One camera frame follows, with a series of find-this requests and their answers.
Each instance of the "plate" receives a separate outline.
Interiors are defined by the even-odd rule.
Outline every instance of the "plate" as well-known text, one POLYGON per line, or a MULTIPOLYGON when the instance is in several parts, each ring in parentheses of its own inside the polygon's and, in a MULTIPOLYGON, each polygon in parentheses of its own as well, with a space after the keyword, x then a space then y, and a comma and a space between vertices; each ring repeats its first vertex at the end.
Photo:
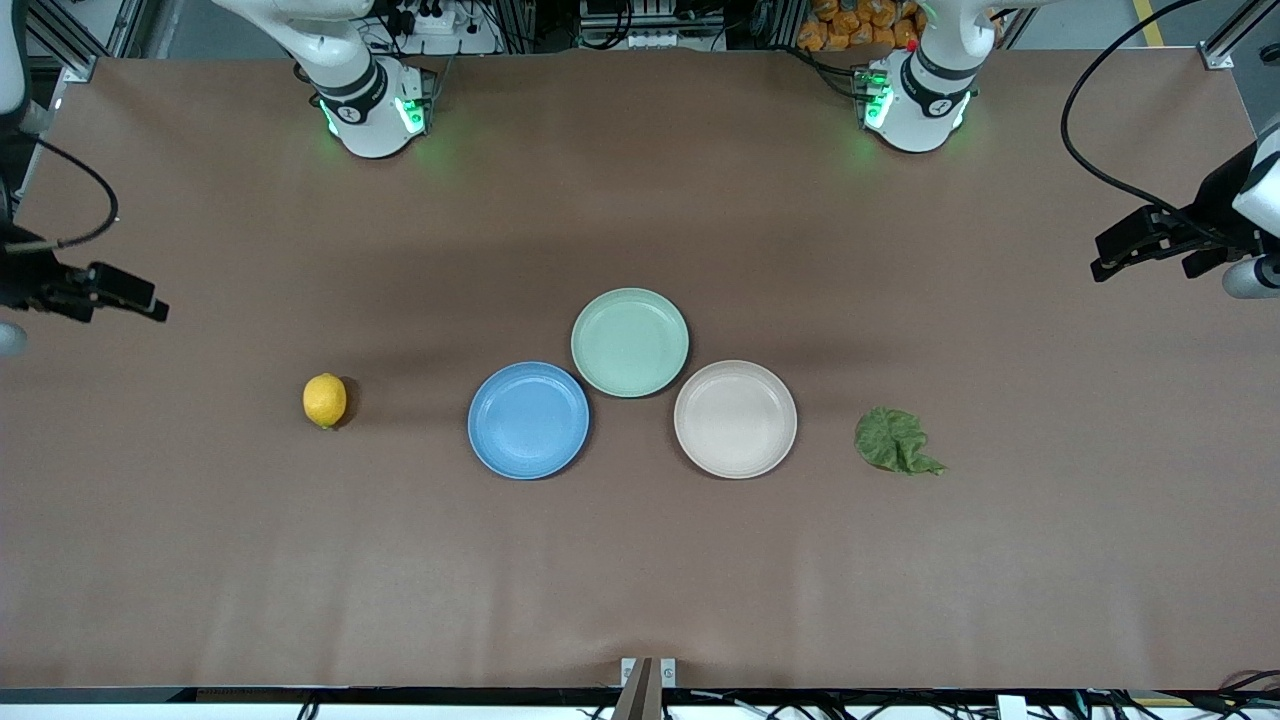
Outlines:
POLYGON ((589 425, 581 386, 547 363, 498 370, 476 391, 467 414, 476 457, 513 480, 536 480, 568 465, 586 442, 589 425))
POLYGON ((689 357, 689 327, 669 300, 649 290, 611 290, 573 323, 573 364, 593 387, 644 397, 676 379, 689 357))
POLYGON ((713 475, 742 480, 782 462, 800 419, 787 386, 745 360, 713 363, 676 397, 676 438, 713 475))

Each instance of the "lemon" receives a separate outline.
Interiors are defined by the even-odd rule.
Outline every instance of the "lemon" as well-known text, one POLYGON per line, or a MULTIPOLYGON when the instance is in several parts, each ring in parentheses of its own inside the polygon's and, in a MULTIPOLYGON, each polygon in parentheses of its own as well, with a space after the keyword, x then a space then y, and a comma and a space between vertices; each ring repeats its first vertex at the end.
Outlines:
POLYGON ((312 423, 328 430, 347 411, 347 386, 332 373, 311 378, 302 391, 302 410, 312 423))

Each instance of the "green plate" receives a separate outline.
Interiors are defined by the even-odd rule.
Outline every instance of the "green plate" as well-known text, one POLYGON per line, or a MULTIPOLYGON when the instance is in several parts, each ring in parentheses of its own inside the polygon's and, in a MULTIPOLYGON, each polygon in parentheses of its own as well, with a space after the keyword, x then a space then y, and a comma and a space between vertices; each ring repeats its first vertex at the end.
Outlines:
POLYGON ((653 395, 676 379, 689 357, 689 327, 669 300, 623 287, 590 301, 573 323, 573 364, 616 397, 653 395))

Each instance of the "yellow floor line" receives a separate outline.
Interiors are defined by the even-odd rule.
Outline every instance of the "yellow floor line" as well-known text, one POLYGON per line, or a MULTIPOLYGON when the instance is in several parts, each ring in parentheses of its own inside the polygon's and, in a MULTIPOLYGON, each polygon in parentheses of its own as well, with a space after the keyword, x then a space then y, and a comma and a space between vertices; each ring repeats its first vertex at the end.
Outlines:
MULTIPOLYGON (((1142 22, 1151 17, 1151 0, 1133 0, 1133 9, 1138 12, 1138 22, 1142 22)), ((1156 23, 1142 28, 1142 36, 1147 38, 1147 47, 1165 46, 1165 37, 1160 35, 1160 27, 1156 23)))

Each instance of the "cable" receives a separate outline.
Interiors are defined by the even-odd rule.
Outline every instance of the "cable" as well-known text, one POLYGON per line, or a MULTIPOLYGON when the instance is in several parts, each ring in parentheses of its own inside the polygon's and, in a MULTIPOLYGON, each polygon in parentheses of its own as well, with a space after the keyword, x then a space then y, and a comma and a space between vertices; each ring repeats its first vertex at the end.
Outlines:
POLYGON ((70 152, 67 152, 65 150, 58 147, 51 142, 46 142, 45 138, 37 135, 22 135, 20 137, 24 137, 26 140, 35 142, 36 145, 44 147, 45 150, 49 150, 54 155, 58 155, 59 158, 67 160, 68 163, 83 170, 84 174, 87 174, 88 177, 93 178, 93 181, 102 187, 102 191, 106 192, 106 201, 110 204, 110 209, 106 211, 106 219, 104 219, 96 228, 91 229, 84 234, 59 241, 15 242, 13 245, 6 245, 5 252, 8 252, 9 255, 19 255, 24 252, 44 252, 46 250, 61 250, 67 247, 76 247, 77 245, 84 245, 86 242, 90 242, 101 236, 102 233, 105 233, 106 231, 111 229, 111 224, 115 223, 116 215, 119 215, 120 213, 120 201, 115 196, 115 191, 111 188, 111 184, 106 182, 106 179, 102 176, 97 174, 97 170, 82 163, 79 158, 76 158, 70 152))
MULTIPOLYGON (((751 15, 746 15, 745 18, 737 20, 736 23, 733 23, 731 26, 723 26, 723 27, 721 27, 721 31, 717 32, 716 37, 712 38, 712 50, 716 50, 716 44, 719 42, 719 38, 721 38, 722 35, 724 35, 726 32, 736 28, 737 26, 740 26, 740 24, 742 24, 742 23, 745 23, 745 22, 748 22, 750 19, 751 19, 751 15)), ((728 41, 724 42, 724 50, 728 50, 728 41)))
POLYGON ((9 178, 0 173, 0 193, 4 195, 4 219, 13 220, 13 195, 9 193, 9 178))
POLYGON ((392 32, 392 26, 387 23, 387 18, 381 15, 374 15, 374 17, 378 18, 378 22, 383 24, 383 29, 387 31, 387 37, 392 38, 392 53, 396 54, 397 59, 403 58, 404 53, 401 50, 399 40, 396 40, 396 33, 392 32))
POLYGON ((847 97, 850 100, 874 100, 874 97, 876 97, 876 96, 869 95, 869 94, 852 92, 852 91, 845 90, 844 87, 840 87, 838 85, 836 85, 836 82, 832 81, 829 77, 827 77, 828 74, 833 74, 833 76, 838 76, 838 77, 844 77, 844 78, 854 78, 854 77, 858 77, 858 72, 855 72, 855 70, 846 69, 846 68, 837 68, 835 65, 828 65, 826 63, 819 61, 817 58, 813 56, 813 54, 804 53, 804 51, 801 51, 801 50, 799 50, 796 47, 791 47, 790 45, 771 45, 768 47, 768 50, 781 50, 781 51, 786 53, 787 55, 791 55, 792 58, 795 58, 795 59, 800 60, 801 63, 809 65, 810 68, 813 68, 814 70, 817 70, 818 77, 822 78, 822 82, 827 83, 827 87, 829 87, 832 91, 836 92, 836 95, 840 95, 841 97, 847 97))
POLYGON ((320 692, 312 691, 298 708, 297 720, 316 720, 317 715, 320 715, 320 692))
POLYGON ((613 26, 613 31, 605 36, 604 42, 595 45, 579 37, 579 44, 582 47, 590 47, 591 50, 611 50, 626 40, 627 33, 631 32, 631 20, 635 18, 635 9, 631 6, 631 0, 617 0, 617 4, 618 22, 613 26), (626 27, 622 27, 623 19, 627 23, 626 27))
POLYGON ((837 68, 836 65, 828 65, 827 63, 823 63, 817 58, 814 58, 813 54, 805 54, 799 47, 792 47, 790 45, 769 45, 768 47, 765 47, 765 50, 781 50, 818 72, 831 73, 833 76, 841 76, 841 77, 855 77, 858 74, 847 68, 837 68))
POLYGON ((498 15, 494 13, 493 8, 490 8, 488 3, 480 3, 480 8, 481 8, 481 12, 484 13, 485 18, 489 19, 489 23, 493 24, 493 29, 495 29, 495 31, 498 31, 498 32, 502 33, 502 40, 503 40, 503 42, 507 44, 507 53, 511 53, 512 47, 518 47, 518 44, 512 40, 512 37, 522 40, 522 41, 525 41, 525 42, 527 42, 530 45, 534 44, 534 38, 531 38, 531 37, 525 37, 525 36, 520 35, 518 32, 515 33, 515 36, 512 36, 511 33, 508 33, 507 28, 503 27, 502 23, 498 22, 498 15))
POLYGON ((1147 192, 1146 190, 1142 190, 1139 187, 1132 186, 1132 184, 1129 184, 1129 183, 1126 183, 1126 182, 1124 182, 1121 179, 1117 179, 1117 178, 1115 178, 1112 176, 1108 176, 1107 173, 1105 173, 1101 169, 1098 169, 1093 163, 1088 161, 1084 158, 1084 155, 1080 154, 1079 150, 1075 149, 1075 143, 1071 142, 1071 133, 1070 133, 1070 131, 1068 128, 1068 124, 1069 124, 1069 120, 1070 120, 1070 117, 1071 117, 1071 108, 1075 105, 1075 96, 1080 94, 1080 88, 1083 88, 1084 83, 1088 82, 1088 79, 1091 77, 1093 77, 1094 70, 1098 69, 1098 67, 1103 63, 1103 60, 1106 60, 1107 58, 1110 58, 1121 45, 1124 45, 1124 42, 1126 40, 1129 40, 1130 37, 1133 37, 1133 36, 1138 35, 1139 32, 1142 32, 1142 28, 1149 26, 1151 23, 1158 20, 1160 18, 1167 15, 1169 13, 1172 13, 1174 10, 1180 10, 1180 9, 1183 9, 1183 8, 1188 6, 1188 5, 1193 5, 1193 4, 1199 3, 1199 1, 1201 0, 1175 0, 1172 4, 1170 4, 1170 5, 1165 6, 1165 8, 1161 8, 1160 10, 1156 10, 1155 13, 1152 13, 1151 15, 1148 15, 1147 18, 1144 18, 1143 20, 1140 20, 1138 24, 1135 24, 1132 28, 1129 28, 1128 31, 1125 31, 1124 35, 1121 35, 1120 37, 1117 37, 1115 42, 1112 42, 1111 45, 1108 45, 1106 50, 1103 50, 1101 54, 1098 54, 1098 56, 1094 58, 1092 63, 1089 63, 1089 67, 1084 69, 1084 73, 1080 74, 1080 79, 1075 81, 1075 87, 1073 87, 1071 92, 1066 96, 1066 102, 1062 105, 1062 119, 1061 119, 1059 129, 1060 129, 1060 132, 1062 135, 1062 145, 1066 146, 1066 151, 1071 155, 1071 159, 1074 159, 1076 163, 1079 163, 1079 165, 1082 168, 1084 168, 1085 170, 1088 170, 1089 174, 1092 174, 1093 177, 1098 178, 1100 181, 1110 184, 1111 187, 1114 187, 1116 190, 1120 190, 1123 192, 1128 192, 1129 195, 1133 195, 1134 197, 1138 197, 1140 200, 1146 200, 1148 204, 1160 208, 1165 213, 1169 213, 1174 219, 1179 220, 1180 223, 1184 223, 1187 227, 1194 229, 1196 232, 1201 233, 1206 238, 1208 238, 1208 240, 1211 240, 1211 241, 1213 241, 1216 243, 1220 243, 1220 245, 1226 245, 1228 243, 1226 238, 1221 237, 1216 232, 1212 232, 1212 231, 1210 231, 1210 229, 1207 229, 1204 227, 1201 227, 1199 224, 1192 222, 1190 218, 1188 218, 1185 213, 1183 213, 1178 208, 1174 208, 1169 201, 1166 201, 1166 200, 1164 200, 1161 197, 1157 197, 1156 195, 1153 195, 1151 192, 1147 192))
POLYGON ((1147 720, 1164 720, 1161 716, 1148 710, 1147 706, 1133 700, 1133 696, 1129 694, 1129 691, 1111 691, 1111 693, 1119 697, 1120 700, 1125 701, 1126 703, 1129 703, 1130 707, 1137 708, 1139 714, 1147 717, 1147 720))
POLYGON ((1252 685, 1253 683, 1257 683, 1258 680, 1266 680, 1267 678, 1280 678, 1280 670, 1266 670, 1262 673, 1254 673, 1248 678, 1231 683, 1230 685, 1222 685, 1221 688, 1217 689, 1217 692, 1230 693, 1235 691, 1242 691, 1252 685))
POLYGON ((768 712, 760 710, 759 707, 756 707, 756 706, 754 706, 751 703, 742 702, 742 701, 737 700, 736 697, 722 696, 719 693, 713 693, 713 692, 709 692, 709 691, 689 691, 689 694, 691 694, 691 696, 699 696, 699 697, 713 697, 716 700, 723 700, 726 702, 732 702, 733 705, 741 707, 742 710, 746 710, 749 712, 754 712, 754 714, 759 715, 760 717, 768 717, 769 716, 768 712))
POLYGON ((805 720, 818 720, 817 717, 813 716, 812 712, 809 712, 804 707, 801 707, 799 705, 792 705, 792 703, 780 705, 780 706, 774 707, 773 712, 769 712, 768 715, 764 716, 764 720, 777 720, 778 714, 781 714, 783 710, 787 710, 787 708, 795 710, 800 715, 804 715, 805 720))

